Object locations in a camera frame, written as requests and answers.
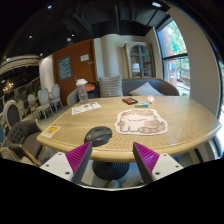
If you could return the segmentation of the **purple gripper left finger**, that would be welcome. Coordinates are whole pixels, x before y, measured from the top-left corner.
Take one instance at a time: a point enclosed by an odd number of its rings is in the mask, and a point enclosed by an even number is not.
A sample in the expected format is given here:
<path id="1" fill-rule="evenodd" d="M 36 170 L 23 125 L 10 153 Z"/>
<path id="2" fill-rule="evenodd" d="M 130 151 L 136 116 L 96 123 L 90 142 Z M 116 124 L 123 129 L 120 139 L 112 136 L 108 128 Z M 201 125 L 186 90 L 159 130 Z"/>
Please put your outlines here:
<path id="1" fill-rule="evenodd" d="M 92 142 L 87 142 L 65 154 L 73 171 L 73 182 L 82 183 L 82 177 L 92 153 Z"/>

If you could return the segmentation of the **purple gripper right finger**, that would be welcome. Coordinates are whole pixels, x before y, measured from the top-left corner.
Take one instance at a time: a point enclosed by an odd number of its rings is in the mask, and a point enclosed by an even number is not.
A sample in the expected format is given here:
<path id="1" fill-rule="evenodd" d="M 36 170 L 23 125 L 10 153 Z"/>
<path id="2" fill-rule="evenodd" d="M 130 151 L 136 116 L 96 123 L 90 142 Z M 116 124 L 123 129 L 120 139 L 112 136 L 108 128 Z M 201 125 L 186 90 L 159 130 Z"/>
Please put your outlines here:
<path id="1" fill-rule="evenodd" d="M 133 143 L 133 154 L 144 183 L 151 183 L 152 171 L 160 155 L 137 142 Z"/>

